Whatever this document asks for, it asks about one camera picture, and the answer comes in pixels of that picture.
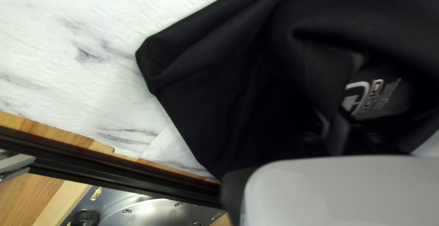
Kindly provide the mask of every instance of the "metal plate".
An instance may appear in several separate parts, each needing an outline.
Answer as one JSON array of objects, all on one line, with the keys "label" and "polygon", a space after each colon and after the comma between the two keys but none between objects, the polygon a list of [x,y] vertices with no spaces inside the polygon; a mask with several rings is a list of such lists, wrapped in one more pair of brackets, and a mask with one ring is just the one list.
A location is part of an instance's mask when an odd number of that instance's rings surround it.
[{"label": "metal plate", "polygon": [[200,220],[197,205],[153,199],[122,207],[102,218],[99,226],[199,226]]}]

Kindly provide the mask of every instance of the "wooden edge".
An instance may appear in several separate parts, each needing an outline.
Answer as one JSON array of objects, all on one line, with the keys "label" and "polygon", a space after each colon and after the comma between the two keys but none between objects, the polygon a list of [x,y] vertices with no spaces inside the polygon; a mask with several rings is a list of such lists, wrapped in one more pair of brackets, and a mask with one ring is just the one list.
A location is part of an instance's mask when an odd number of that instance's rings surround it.
[{"label": "wooden edge", "polygon": [[64,181],[32,226],[59,226],[91,187]]},{"label": "wooden edge", "polygon": [[112,162],[200,186],[219,189],[217,181],[145,159],[113,153],[113,147],[82,135],[0,111],[0,134],[71,153]]}]

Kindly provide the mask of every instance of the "black mesh fabric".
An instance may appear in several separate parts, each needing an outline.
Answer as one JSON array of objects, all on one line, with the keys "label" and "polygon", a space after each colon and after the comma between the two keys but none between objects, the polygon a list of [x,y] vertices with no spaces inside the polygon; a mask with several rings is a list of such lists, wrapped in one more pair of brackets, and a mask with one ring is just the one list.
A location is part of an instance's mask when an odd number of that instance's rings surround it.
[{"label": "black mesh fabric", "polygon": [[438,83],[437,9],[439,0],[218,0],[147,38],[136,58],[194,156],[220,178],[300,157],[303,122],[314,109],[331,121],[340,107],[350,51]]}]

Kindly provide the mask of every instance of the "wooden surface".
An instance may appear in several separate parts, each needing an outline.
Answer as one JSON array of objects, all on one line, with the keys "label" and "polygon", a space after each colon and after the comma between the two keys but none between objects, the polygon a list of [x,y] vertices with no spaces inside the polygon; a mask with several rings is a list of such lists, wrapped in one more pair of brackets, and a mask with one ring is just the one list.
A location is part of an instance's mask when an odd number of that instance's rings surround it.
[{"label": "wooden surface", "polygon": [[229,214],[226,213],[213,222],[210,226],[232,226],[230,222]]},{"label": "wooden surface", "polygon": [[52,139],[58,141],[58,143],[56,143],[55,141],[40,142],[41,144],[60,150],[66,150],[84,156],[117,163],[157,175],[163,175],[169,178],[211,187],[214,189],[219,188],[218,182],[205,178],[203,176],[181,171],[179,169],[161,165],[159,163],[148,161],[145,159],[137,159],[123,156],[120,154],[115,154],[113,153],[114,149],[111,146],[102,144],[101,142],[94,139],[61,130],[59,128],[44,125],[3,111],[0,111],[0,126],[16,130],[15,132],[2,134],[9,135],[17,139],[24,139],[33,143],[38,143],[38,141],[41,140],[41,137],[45,139]]},{"label": "wooden surface", "polygon": [[34,174],[0,183],[0,225],[58,226],[90,187]]},{"label": "wooden surface", "polygon": [[64,181],[32,226],[59,226],[91,187]]}]

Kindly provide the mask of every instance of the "white marble surface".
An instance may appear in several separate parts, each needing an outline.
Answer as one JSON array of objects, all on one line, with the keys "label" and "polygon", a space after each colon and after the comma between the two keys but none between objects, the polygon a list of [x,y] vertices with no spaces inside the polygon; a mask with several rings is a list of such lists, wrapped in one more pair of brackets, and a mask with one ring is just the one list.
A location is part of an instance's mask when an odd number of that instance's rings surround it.
[{"label": "white marble surface", "polygon": [[215,0],[0,0],[0,110],[210,176],[137,68],[146,37]]}]

